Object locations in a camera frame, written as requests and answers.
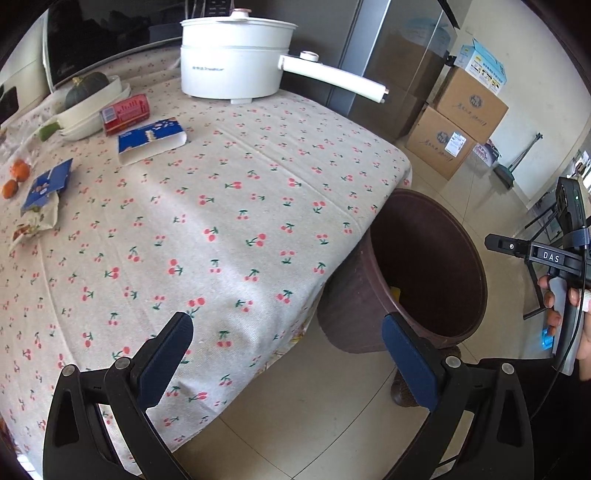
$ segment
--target red snack box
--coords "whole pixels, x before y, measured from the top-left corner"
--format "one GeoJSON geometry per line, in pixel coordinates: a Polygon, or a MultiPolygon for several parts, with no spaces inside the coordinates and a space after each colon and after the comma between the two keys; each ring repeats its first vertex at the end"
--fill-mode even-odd
{"type": "Polygon", "coordinates": [[[100,117],[103,120],[105,135],[115,135],[132,125],[146,120],[150,116],[148,98],[140,93],[103,108],[100,117]]]}

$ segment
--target pot handle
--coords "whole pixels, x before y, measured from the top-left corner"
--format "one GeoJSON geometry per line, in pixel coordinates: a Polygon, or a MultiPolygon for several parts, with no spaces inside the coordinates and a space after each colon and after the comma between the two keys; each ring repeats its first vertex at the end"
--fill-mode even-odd
{"type": "Polygon", "coordinates": [[[384,85],[344,70],[322,65],[316,61],[281,55],[278,68],[284,72],[297,73],[304,77],[330,83],[377,103],[384,103],[385,97],[388,95],[388,89],[384,85]]]}

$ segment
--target handheld device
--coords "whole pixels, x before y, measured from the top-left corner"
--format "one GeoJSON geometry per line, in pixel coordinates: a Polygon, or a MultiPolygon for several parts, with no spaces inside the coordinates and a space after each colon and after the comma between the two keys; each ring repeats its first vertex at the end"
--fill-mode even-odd
{"type": "Polygon", "coordinates": [[[546,265],[551,277],[550,290],[556,296],[554,309],[562,315],[553,343],[553,367],[571,375],[576,352],[583,331],[582,308],[572,306],[568,298],[569,288],[591,287],[589,264],[589,230],[579,182],[560,177],[556,188],[557,220],[564,233],[562,249],[490,234],[485,239],[488,250],[546,265]]]}

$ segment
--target white wall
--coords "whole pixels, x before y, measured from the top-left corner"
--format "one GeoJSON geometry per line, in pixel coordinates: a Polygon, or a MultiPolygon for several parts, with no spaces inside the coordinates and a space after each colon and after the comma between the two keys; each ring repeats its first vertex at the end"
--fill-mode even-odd
{"type": "Polygon", "coordinates": [[[452,54],[475,37],[505,65],[499,97],[509,106],[492,140],[510,164],[544,135],[515,170],[529,199],[554,174],[591,116],[591,95],[566,52],[520,0],[473,0],[452,54]]]}

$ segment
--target orange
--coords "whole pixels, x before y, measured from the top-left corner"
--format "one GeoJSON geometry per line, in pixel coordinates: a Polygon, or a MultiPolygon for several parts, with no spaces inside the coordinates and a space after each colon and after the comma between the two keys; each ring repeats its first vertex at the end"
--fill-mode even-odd
{"type": "Polygon", "coordinates": [[[18,192],[18,183],[16,180],[8,180],[2,187],[2,196],[6,199],[14,197],[18,192]]]}
{"type": "Polygon", "coordinates": [[[10,175],[11,176],[15,176],[15,169],[16,167],[18,167],[19,165],[25,163],[25,161],[22,158],[17,158],[14,163],[10,166],[10,175]]]}
{"type": "Polygon", "coordinates": [[[10,170],[14,179],[20,183],[27,181],[31,174],[31,167],[24,162],[13,164],[12,167],[10,167],[10,170]]]}

